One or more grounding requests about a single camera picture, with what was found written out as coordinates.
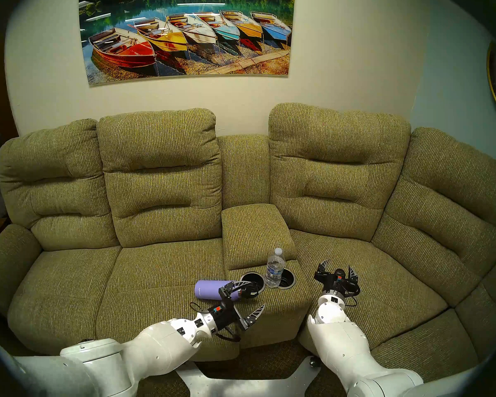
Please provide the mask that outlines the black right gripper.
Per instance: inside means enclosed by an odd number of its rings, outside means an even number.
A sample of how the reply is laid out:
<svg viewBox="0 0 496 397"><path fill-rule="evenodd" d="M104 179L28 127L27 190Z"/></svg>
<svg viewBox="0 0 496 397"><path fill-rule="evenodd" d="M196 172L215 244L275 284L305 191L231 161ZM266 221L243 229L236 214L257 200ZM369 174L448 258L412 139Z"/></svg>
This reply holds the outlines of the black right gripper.
<svg viewBox="0 0 496 397"><path fill-rule="evenodd" d="M351 266L348 266L348 275L343 269L336 269L332 274L326 270L328 259L318 265L314 279L323 284L323 293L336 292L343 297L355 297L361 290L358 285L359 277Z"/></svg>

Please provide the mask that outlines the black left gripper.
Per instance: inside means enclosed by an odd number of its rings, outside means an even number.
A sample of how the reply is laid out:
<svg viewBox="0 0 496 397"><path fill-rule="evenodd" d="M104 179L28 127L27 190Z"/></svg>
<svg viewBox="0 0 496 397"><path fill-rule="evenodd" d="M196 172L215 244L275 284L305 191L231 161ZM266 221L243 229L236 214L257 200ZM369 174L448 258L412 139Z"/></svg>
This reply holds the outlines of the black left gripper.
<svg viewBox="0 0 496 397"><path fill-rule="evenodd" d="M234 301L253 298L253 282L250 281L228 282L218 290L218 293L221 302L209 308L215 331L221 331L232 323L237 324L245 331L256 323L266 307L264 303L246 317L242 316L236 309Z"/></svg>

